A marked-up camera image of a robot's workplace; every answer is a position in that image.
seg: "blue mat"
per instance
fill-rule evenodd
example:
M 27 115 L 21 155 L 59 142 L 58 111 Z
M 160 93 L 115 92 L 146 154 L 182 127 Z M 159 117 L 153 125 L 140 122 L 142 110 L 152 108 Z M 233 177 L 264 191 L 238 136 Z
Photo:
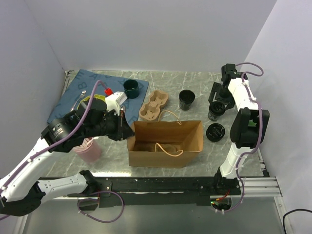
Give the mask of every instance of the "blue mat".
M 85 97 L 89 96 L 92 92 L 95 82 L 99 79 L 102 80 L 106 86 L 110 87 L 113 92 L 124 92 L 123 83 L 128 80 L 127 78 L 107 76 L 86 70 L 79 70 L 76 77 L 73 79 L 72 83 L 69 85 L 63 96 L 60 98 L 60 101 L 55 106 L 47 122 L 50 123 L 52 120 L 63 117 L 65 114 L 70 112 L 73 104 L 79 99 L 81 92 L 86 90 L 87 92 Z M 137 81 L 140 89 L 139 96 L 135 99 L 127 99 L 123 103 L 126 108 L 126 119 L 129 125 L 138 119 L 138 113 L 143 104 L 149 84 L 148 81 L 139 79 Z M 96 94 L 107 96 L 102 85 L 99 85 L 96 90 Z

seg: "pink container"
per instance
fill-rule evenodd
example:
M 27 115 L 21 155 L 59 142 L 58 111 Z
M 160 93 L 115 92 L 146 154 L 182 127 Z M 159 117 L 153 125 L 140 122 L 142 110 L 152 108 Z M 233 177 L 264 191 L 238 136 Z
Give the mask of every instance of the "pink container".
M 86 148 L 74 147 L 74 152 L 88 163 L 97 161 L 102 154 L 102 150 L 95 140 L 92 140 Z

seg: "yellow bowl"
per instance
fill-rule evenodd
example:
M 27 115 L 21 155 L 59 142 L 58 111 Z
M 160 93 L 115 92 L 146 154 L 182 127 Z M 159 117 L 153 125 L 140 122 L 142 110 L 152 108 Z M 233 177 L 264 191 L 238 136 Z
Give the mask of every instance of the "yellow bowl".
M 95 99 L 100 99 L 100 100 L 102 100 L 102 101 L 105 102 L 105 96 L 104 96 L 104 95 L 95 94 L 95 95 L 94 95 L 94 98 L 95 98 Z M 79 105 L 77 106 L 77 109 L 78 109 L 78 107 L 80 106 L 80 104 L 81 104 L 83 101 L 87 101 L 87 100 L 89 100 L 89 99 L 90 99 L 90 96 L 86 96 L 83 100 L 81 100 L 80 103 L 79 103 Z

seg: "marble table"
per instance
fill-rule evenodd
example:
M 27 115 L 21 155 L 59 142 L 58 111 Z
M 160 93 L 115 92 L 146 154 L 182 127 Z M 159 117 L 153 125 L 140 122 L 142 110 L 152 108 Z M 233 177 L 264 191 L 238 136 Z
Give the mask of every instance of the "marble table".
M 81 170 L 90 170 L 95 176 L 213 176 L 218 167 L 226 158 L 231 141 L 230 128 L 236 116 L 235 108 L 227 110 L 221 116 L 218 123 L 225 127 L 226 134 L 217 143 L 210 142 L 206 137 L 206 129 L 213 122 L 207 117 L 208 97 L 215 81 L 220 82 L 220 73 L 209 72 L 122 72 L 122 71 L 94 71 L 99 74 L 107 74 L 117 77 L 141 79 L 149 81 L 149 88 L 144 103 L 148 101 L 148 95 L 155 89 L 160 89 L 169 94 L 169 102 L 164 109 L 176 113 L 180 120 L 201 120 L 204 130 L 204 149 L 189 165 L 181 169 L 168 168 L 144 168 L 128 166 L 128 151 L 126 141 L 115 142 L 107 137 L 100 137 L 97 143 L 102 148 L 102 156 L 95 163 L 86 163 L 75 153 L 70 152 L 54 163 L 45 173 L 46 177 L 72 176 Z M 70 71 L 66 76 L 66 90 L 77 71 Z M 195 93 L 195 101 L 188 111 L 179 109 L 179 92 L 190 89 Z M 164 113 L 162 120 L 175 121 L 175 117 Z M 241 171 L 242 176 L 263 176 L 259 161 L 259 155 L 255 153 L 249 156 Z

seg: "paper bag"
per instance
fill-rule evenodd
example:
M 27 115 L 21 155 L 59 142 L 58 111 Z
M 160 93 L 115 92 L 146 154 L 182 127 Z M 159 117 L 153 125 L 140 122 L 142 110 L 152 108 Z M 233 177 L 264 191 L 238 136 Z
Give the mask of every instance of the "paper bag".
M 202 122 L 135 121 L 127 139 L 129 166 L 181 168 L 203 150 Z

